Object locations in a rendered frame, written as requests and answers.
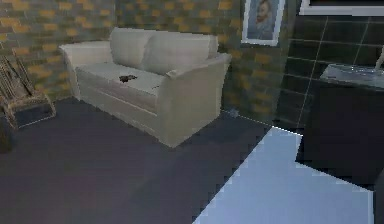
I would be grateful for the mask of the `cream two-seat sofa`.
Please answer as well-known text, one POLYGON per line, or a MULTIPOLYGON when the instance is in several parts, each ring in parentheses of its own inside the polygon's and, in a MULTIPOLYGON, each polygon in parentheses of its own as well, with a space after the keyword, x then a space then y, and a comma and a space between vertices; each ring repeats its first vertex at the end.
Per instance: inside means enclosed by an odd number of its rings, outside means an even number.
POLYGON ((59 49, 76 99, 175 148, 220 115, 232 56, 218 47, 210 34, 115 27, 59 49))

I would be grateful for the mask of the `black cabinet with grey top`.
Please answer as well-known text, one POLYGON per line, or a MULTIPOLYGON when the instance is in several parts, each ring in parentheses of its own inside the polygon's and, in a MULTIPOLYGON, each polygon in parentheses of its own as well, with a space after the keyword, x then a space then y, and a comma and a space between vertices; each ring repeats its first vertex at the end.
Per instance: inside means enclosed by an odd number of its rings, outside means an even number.
POLYGON ((384 169, 384 69, 326 67, 296 161, 368 190, 375 187, 384 169))

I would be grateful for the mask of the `white-framed portrait picture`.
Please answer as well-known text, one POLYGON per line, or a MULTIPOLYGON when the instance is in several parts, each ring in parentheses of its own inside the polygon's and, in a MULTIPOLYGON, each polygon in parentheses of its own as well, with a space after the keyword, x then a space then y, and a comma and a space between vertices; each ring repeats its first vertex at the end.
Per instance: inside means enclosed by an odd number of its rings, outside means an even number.
POLYGON ((241 42, 276 47, 285 0, 245 0, 241 42))

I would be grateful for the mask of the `white faucet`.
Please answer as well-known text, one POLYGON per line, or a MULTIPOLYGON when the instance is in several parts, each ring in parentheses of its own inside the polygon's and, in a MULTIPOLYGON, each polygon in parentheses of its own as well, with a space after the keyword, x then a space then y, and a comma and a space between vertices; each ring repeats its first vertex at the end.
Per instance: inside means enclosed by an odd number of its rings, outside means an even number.
POLYGON ((375 70, 379 70, 381 68, 381 65, 384 63, 384 45, 382 46, 380 56, 378 57, 376 63, 375 63, 375 70))

